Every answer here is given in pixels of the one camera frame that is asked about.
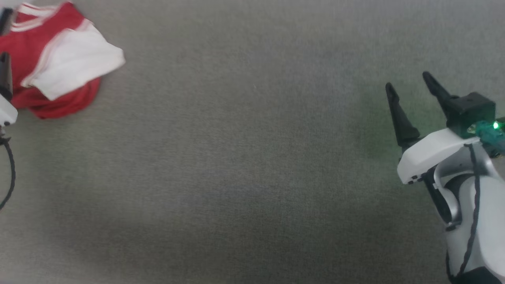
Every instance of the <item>black cable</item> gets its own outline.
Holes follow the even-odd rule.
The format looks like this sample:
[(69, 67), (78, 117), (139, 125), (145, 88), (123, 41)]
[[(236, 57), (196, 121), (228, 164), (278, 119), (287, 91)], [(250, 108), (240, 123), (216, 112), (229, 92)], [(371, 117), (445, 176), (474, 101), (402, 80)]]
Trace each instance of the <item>black cable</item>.
[(465, 255), (463, 257), (463, 263), (461, 264), (460, 271), (457, 273), (456, 278), (460, 277), (464, 271), (465, 268), (467, 267), (468, 260), (470, 259), (470, 255), (472, 254), (472, 249), (473, 249), (473, 244), (475, 240), (475, 235), (477, 232), (477, 223), (479, 221), (479, 207), (480, 207), (480, 173), (478, 172), (478, 167), (477, 167), (477, 158), (475, 157), (475, 151), (473, 149), (472, 144), (465, 144), (466, 147), (470, 150), (470, 159), (472, 160), (473, 164), (473, 171), (475, 174), (475, 208), (473, 212), (473, 223), (472, 226), (470, 227), (470, 237), (468, 238), (467, 242), (467, 251), (465, 252)]
[(9, 191), (7, 192), (7, 195), (5, 196), (4, 200), (0, 203), (0, 210), (5, 206), (5, 203), (9, 201), (12, 195), (12, 191), (14, 191), (14, 182), (16, 181), (16, 168), (14, 166), (14, 156), (12, 155), (12, 150), (11, 146), (9, 145), (9, 139), (10, 138), (0, 138), (0, 145), (4, 145), (5, 149), (7, 150), (7, 155), (9, 155), (9, 161), (11, 163), (11, 186), (9, 187)]

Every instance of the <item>gray fabric surface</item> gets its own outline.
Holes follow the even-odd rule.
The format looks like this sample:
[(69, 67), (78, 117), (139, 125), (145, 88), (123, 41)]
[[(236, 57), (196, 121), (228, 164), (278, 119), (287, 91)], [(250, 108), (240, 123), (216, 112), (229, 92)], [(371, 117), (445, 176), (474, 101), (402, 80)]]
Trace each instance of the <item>gray fabric surface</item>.
[(424, 134), (444, 127), (424, 70), (503, 115), (503, 1), (74, 3), (127, 64), (87, 110), (9, 127), (0, 280), (447, 283), (384, 85)]
[(23, 2), (31, 3), (31, 2), (33, 2), (33, 0), (26, 0), (26, 1), (23, 1), (23, 0), (0, 0), (0, 7), (13, 7), (14, 8)]

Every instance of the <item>white sleeve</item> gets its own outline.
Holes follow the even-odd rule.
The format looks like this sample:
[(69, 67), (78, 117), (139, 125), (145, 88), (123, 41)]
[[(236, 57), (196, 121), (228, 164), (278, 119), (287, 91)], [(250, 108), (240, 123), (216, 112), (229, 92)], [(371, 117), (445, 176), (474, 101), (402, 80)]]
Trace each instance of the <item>white sleeve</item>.
[(29, 84), (53, 101), (123, 64), (123, 50), (108, 43), (89, 22), (82, 29), (65, 31), (45, 68)]

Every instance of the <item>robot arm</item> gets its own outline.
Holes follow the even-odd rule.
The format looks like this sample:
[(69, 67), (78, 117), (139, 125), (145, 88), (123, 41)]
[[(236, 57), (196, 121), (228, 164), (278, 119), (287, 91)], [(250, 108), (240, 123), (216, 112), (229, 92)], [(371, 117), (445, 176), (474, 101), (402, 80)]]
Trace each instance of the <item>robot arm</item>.
[(398, 175), (404, 184), (424, 182), (445, 225), (447, 276), (451, 283), (505, 284), (505, 181), (491, 158), (505, 154), (495, 103), (471, 93), (451, 96), (423, 73), (447, 118), (445, 129), (424, 138), (386, 85), (393, 126), (403, 155)]
[(14, 124), (18, 111), (11, 105), (12, 100), (12, 70), (11, 57), (8, 53), (0, 55), (0, 126)]

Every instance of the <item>black wire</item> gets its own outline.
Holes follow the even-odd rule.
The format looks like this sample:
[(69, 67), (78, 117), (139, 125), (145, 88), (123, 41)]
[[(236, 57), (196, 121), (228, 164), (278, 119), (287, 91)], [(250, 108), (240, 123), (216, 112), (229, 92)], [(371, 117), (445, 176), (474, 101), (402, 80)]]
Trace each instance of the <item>black wire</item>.
[(7, 155), (9, 155), (9, 161), (11, 163), (11, 187), (7, 192), (4, 200), (0, 203), (0, 210), (5, 206), (5, 203), (9, 201), (12, 195), (12, 191), (14, 191), (14, 182), (16, 181), (16, 168), (14, 167), (14, 156), (12, 155), (11, 146), (9, 145), (9, 139), (0, 138), (0, 145), (3, 144), (5, 149), (7, 150)]
[(475, 240), (475, 235), (477, 232), (477, 223), (479, 221), (479, 207), (480, 207), (480, 173), (478, 172), (477, 158), (475, 158), (475, 151), (473, 149), (473, 145), (465, 144), (465, 146), (468, 147), (468, 149), (470, 150), (470, 159), (472, 160), (473, 170), (475, 174), (475, 198), (474, 198), (475, 208), (473, 212), (473, 223), (472, 226), (470, 227), (470, 237), (468, 238), (467, 243), (467, 251), (465, 252), (465, 255), (463, 257), (463, 263), (461, 264), (460, 271), (456, 275), (456, 278), (460, 277), (465, 272), (468, 260), (470, 259), (470, 255), (472, 254), (472, 248)]

